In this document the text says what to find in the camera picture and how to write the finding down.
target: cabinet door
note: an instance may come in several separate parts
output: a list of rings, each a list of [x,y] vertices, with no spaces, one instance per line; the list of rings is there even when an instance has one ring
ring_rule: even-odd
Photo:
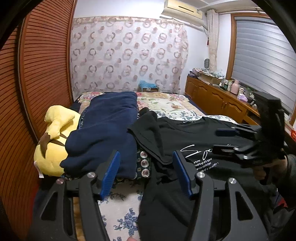
[[[189,95],[191,99],[193,98],[193,91],[195,88],[195,84],[191,80],[187,79],[185,94]]]
[[[193,101],[208,114],[211,111],[210,87],[207,84],[197,83],[196,92],[194,92]]]
[[[223,109],[223,115],[229,116],[234,119],[237,123],[241,123],[247,109],[242,106],[238,101],[228,100],[225,108]]]
[[[210,92],[209,101],[211,102],[211,108],[209,115],[222,115],[224,107],[228,101],[228,97],[219,91],[213,89]]]

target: wooden cabinet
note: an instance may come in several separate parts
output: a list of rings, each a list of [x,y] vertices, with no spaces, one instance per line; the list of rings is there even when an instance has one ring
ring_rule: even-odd
[[[228,101],[228,97],[212,89],[208,97],[210,110],[207,112],[209,115],[223,115],[224,107]]]
[[[199,79],[187,77],[185,93],[207,115],[226,115],[237,123],[260,124],[259,113],[248,103],[239,101],[237,96],[213,87]]]
[[[241,123],[247,109],[242,106],[239,102],[229,99],[223,108],[223,115],[229,116],[234,119],[237,123]]]

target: white curtain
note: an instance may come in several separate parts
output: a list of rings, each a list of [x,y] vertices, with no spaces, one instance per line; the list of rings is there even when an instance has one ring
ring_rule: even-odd
[[[184,25],[132,17],[76,18],[71,38],[73,96],[136,91],[139,81],[179,93],[188,56]]]
[[[219,16],[213,9],[207,12],[207,27],[209,33],[210,70],[217,70],[217,48],[219,38]]]

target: hand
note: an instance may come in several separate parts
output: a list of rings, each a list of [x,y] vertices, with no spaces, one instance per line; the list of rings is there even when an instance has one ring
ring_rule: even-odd
[[[276,159],[272,163],[269,163],[263,166],[252,167],[253,174],[256,180],[264,180],[266,176],[266,172],[263,170],[264,167],[269,167],[270,169],[272,169],[273,176],[276,179],[280,179],[287,172],[288,161],[287,161],[287,158],[285,157],[285,159],[283,160]]]
[[[129,238],[127,239],[127,241],[137,241],[137,240],[135,240],[133,237],[129,237]]]

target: bed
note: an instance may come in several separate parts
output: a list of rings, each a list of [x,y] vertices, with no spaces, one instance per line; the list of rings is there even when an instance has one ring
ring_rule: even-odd
[[[72,109],[81,114],[94,97],[102,94],[104,93],[84,92],[75,101]],[[178,94],[137,92],[137,104],[139,110],[148,107],[156,112],[158,118],[166,116],[174,120],[196,121],[205,116],[204,113],[189,102],[188,98]],[[207,117],[236,123],[233,119],[226,116],[212,115]],[[104,200],[98,201],[102,219],[111,241],[125,241],[129,236],[140,240],[137,217],[144,193],[145,178],[149,178],[149,175],[145,175],[145,177],[137,175],[134,180],[117,178],[114,181],[110,194]],[[74,198],[74,217],[77,238],[79,241],[83,241],[85,239],[80,220],[78,198]]]

